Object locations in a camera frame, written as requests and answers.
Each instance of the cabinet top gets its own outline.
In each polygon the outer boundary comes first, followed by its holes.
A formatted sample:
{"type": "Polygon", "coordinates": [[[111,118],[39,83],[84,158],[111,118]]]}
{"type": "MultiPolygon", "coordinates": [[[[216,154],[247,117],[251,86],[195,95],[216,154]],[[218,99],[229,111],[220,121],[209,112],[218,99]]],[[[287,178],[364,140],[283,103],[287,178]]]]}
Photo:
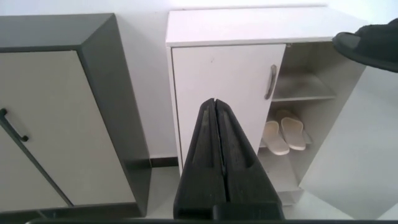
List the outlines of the cabinet top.
{"type": "Polygon", "coordinates": [[[368,22],[328,7],[170,11],[166,45],[324,42],[365,25],[368,22]]]}
{"type": "Polygon", "coordinates": [[[73,49],[114,16],[0,16],[0,52],[73,49]]]}

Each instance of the black door handle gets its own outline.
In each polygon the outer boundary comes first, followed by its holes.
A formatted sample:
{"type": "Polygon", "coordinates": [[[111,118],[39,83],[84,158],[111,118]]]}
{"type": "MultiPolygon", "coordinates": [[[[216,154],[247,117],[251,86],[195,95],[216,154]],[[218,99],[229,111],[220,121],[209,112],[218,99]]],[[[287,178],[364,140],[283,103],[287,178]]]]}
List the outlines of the black door handle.
{"type": "Polygon", "coordinates": [[[15,138],[27,142],[29,138],[27,136],[20,136],[18,132],[11,126],[10,122],[8,122],[6,118],[7,110],[5,108],[0,110],[0,125],[15,138]]]}

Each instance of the cabinet handle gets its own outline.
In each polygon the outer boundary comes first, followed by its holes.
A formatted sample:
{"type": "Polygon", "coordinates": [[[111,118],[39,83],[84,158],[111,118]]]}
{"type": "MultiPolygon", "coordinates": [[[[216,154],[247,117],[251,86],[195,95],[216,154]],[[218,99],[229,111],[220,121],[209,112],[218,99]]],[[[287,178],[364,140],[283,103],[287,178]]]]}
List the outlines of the cabinet handle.
{"type": "Polygon", "coordinates": [[[20,136],[17,131],[11,126],[10,122],[8,122],[6,118],[7,110],[5,108],[0,110],[0,125],[15,138],[18,138],[22,142],[26,142],[29,140],[27,136],[20,136]]]}
{"type": "Polygon", "coordinates": [[[274,91],[275,81],[276,81],[276,65],[272,65],[271,66],[271,81],[269,84],[268,92],[264,97],[266,100],[268,100],[271,97],[272,92],[274,91]]]}

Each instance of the white slipper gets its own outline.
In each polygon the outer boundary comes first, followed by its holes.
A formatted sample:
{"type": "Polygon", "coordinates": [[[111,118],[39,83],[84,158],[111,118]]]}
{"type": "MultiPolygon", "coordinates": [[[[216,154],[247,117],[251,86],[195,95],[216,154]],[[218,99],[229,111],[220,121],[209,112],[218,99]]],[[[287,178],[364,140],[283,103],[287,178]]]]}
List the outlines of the white slipper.
{"type": "Polygon", "coordinates": [[[279,110],[276,117],[282,127],[282,134],[287,145],[291,149],[304,150],[305,140],[303,138],[303,123],[288,110],[279,110]]]}
{"type": "Polygon", "coordinates": [[[262,139],[268,149],[275,155],[286,155],[290,151],[289,146],[280,135],[279,124],[276,121],[268,121],[266,123],[262,139]]]}

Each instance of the slipper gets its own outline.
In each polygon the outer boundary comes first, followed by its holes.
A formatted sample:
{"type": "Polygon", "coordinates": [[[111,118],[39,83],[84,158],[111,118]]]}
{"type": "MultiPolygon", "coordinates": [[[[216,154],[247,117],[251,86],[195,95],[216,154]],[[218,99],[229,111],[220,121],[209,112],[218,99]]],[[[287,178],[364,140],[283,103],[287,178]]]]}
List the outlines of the slipper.
{"type": "Polygon", "coordinates": [[[279,124],[276,121],[268,121],[262,133],[262,139],[268,149],[275,155],[282,156],[289,153],[289,146],[279,132],[279,124]]]}
{"type": "Polygon", "coordinates": [[[285,138],[287,145],[291,149],[304,150],[305,140],[303,138],[303,123],[288,110],[279,110],[276,112],[282,134],[285,138]]]}
{"type": "Polygon", "coordinates": [[[385,25],[340,32],[332,39],[336,51],[363,65],[398,72],[398,19],[385,25]]]}

